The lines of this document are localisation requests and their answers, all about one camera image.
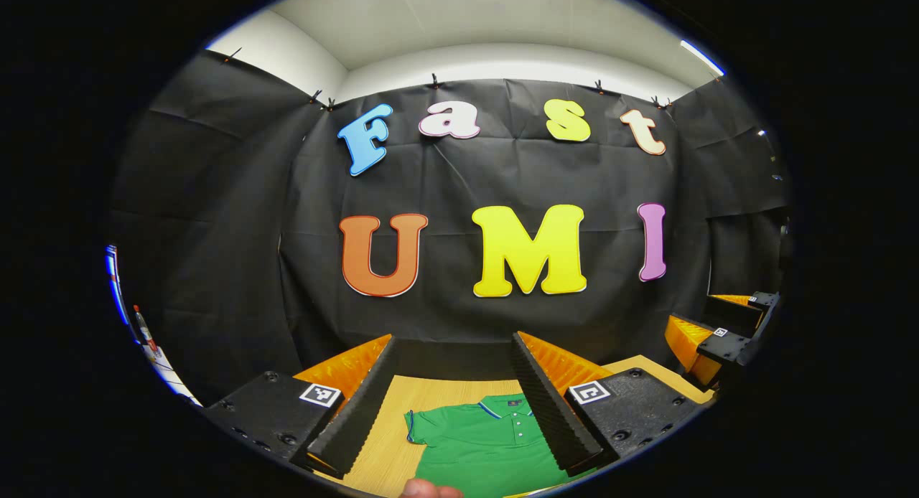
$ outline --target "orange letter u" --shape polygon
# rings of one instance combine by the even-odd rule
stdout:
[[[377,276],[370,268],[373,231],[380,229],[377,217],[347,217],[338,225],[345,234],[342,274],[355,292],[368,296],[397,296],[407,292],[418,278],[418,244],[427,217],[414,213],[396,215],[390,226],[398,233],[396,269],[389,276]]]

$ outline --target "pink letter i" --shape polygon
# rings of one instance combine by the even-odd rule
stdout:
[[[663,278],[667,265],[663,263],[663,215],[660,204],[641,204],[638,216],[644,222],[644,265],[638,278],[644,281]]]

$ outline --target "black fabric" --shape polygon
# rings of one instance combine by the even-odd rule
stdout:
[[[301,370],[284,318],[280,213],[319,112],[283,80],[204,52],[137,121],[112,194],[121,285],[207,405]]]
[[[667,316],[699,315],[709,272],[712,292],[774,291],[778,281],[778,226],[765,215],[788,203],[787,182],[772,177],[784,172],[752,113],[719,83],[667,109],[566,83],[470,80],[327,112],[255,67],[201,54],[142,116],[122,161],[111,239],[125,294],[203,403],[258,372],[295,373],[384,334],[491,344],[522,330],[601,364],[644,354],[676,367]],[[584,108],[588,141],[549,135],[542,106],[552,98]],[[428,106],[447,100],[476,106],[478,136],[419,134]],[[394,109],[386,158],[351,177],[337,133],[379,103]],[[618,119],[629,109],[656,122],[664,155],[638,148]],[[667,209],[667,273],[643,283],[645,202]],[[532,236],[555,204],[584,210],[587,289],[524,295],[506,270],[511,295],[474,296],[473,211],[512,207]],[[429,220],[416,285],[392,299],[358,294],[342,277],[339,222],[380,219],[371,265],[385,275],[396,262],[388,221],[403,213]]]

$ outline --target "ceiling light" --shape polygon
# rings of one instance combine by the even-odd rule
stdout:
[[[685,47],[685,48],[686,48],[687,50],[689,50],[693,55],[699,57],[700,60],[702,60],[703,62],[705,62],[706,64],[708,64],[709,67],[711,67],[716,73],[718,73],[718,76],[724,76],[724,72],[722,72],[722,70],[719,69],[719,67],[716,66],[714,62],[712,62],[711,60],[709,60],[708,57],[706,57],[705,55],[703,55],[701,51],[696,50],[695,47],[693,47],[692,44],[689,44],[689,43],[686,42],[685,40],[681,40],[681,41],[680,41],[680,46]]]

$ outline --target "shirt collar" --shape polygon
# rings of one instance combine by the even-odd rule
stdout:
[[[517,406],[508,406],[508,401],[516,400],[519,400],[520,404]],[[479,406],[482,407],[486,413],[492,417],[495,417],[495,419],[503,419],[512,413],[533,415],[531,408],[529,408],[529,403],[526,402],[526,397],[523,394],[485,396],[481,401],[479,401]]]

